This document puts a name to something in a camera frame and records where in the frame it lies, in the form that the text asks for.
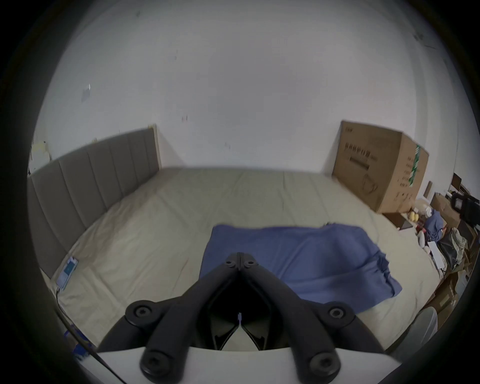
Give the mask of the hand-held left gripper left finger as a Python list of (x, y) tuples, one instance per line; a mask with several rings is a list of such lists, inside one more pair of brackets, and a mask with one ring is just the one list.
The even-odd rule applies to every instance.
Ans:
[(203, 309), (238, 277), (238, 255), (227, 259), (183, 295), (163, 301), (138, 300), (108, 331), (97, 352), (145, 350), (141, 373), (153, 383), (179, 383)]

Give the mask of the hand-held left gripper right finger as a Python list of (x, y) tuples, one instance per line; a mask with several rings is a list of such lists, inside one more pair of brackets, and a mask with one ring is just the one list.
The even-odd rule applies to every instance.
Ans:
[(376, 337), (347, 303), (302, 299), (243, 252), (240, 276), (280, 316), (301, 383), (327, 384), (339, 375), (342, 363), (336, 342), (348, 351), (385, 355)]

